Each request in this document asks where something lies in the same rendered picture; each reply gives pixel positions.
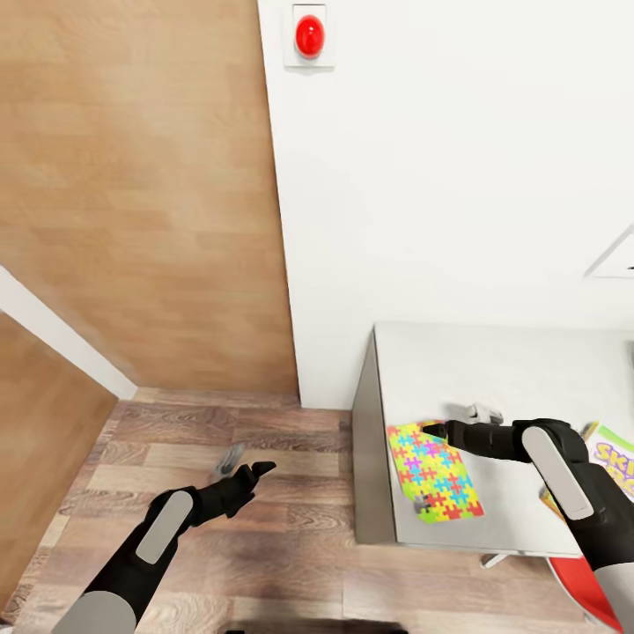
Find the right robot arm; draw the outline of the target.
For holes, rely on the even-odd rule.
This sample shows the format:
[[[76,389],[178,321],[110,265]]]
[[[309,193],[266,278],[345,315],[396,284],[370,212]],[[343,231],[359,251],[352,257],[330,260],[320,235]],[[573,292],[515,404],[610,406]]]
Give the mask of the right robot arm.
[[[592,568],[624,634],[634,634],[634,503],[599,464],[584,439],[555,418],[503,425],[498,409],[475,402],[458,420],[423,432],[477,456],[533,463]]]

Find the board game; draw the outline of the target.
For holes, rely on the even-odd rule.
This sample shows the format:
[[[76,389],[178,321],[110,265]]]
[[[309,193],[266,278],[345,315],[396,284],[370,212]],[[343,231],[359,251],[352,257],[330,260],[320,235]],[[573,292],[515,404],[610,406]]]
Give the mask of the board game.
[[[589,462],[603,466],[634,503],[634,445],[602,422],[592,423],[583,439],[589,451]],[[541,499],[553,513],[563,519],[548,489]]]

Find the jigsaw puzzle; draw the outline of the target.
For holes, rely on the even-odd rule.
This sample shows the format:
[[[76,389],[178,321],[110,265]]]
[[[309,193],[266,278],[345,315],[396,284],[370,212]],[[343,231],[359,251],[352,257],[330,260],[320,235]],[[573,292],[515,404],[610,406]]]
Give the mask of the jigsaw puzzle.
[[[459,449],[449,446],[447,437],[423,432],[432,424],[446,420],[386,428],[404,497],[413,501],[421,491],[428,497],[424,502],[431,507],[417,515],[424,524],[484,515]]]

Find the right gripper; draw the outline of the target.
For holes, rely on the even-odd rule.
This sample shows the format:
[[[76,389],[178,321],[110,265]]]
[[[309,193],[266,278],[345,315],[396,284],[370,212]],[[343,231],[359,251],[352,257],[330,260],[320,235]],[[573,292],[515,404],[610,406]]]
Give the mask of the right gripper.
[[[441,439],[447,437],[449,446],[459,450],[465,450],[477,456],[505,460],[505,458],[498,456],[493,442],[491,442],[491,434],[497,426],[501,426],[501,424],[471,425],[458,420],[450,420],[446,421],[446,424],[424,426],[423,432]]]

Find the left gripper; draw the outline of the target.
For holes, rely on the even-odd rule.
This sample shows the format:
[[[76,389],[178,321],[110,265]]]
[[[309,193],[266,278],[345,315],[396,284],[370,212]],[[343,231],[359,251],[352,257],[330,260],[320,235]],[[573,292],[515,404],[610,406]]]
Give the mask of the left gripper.
[[[213,483],[220,497],[218,515],[226,514],[230,519],[250,499],[259,477],[276,467],[274,461],[257,461],[250,468],[248,464],[239,467],[234,477]]]

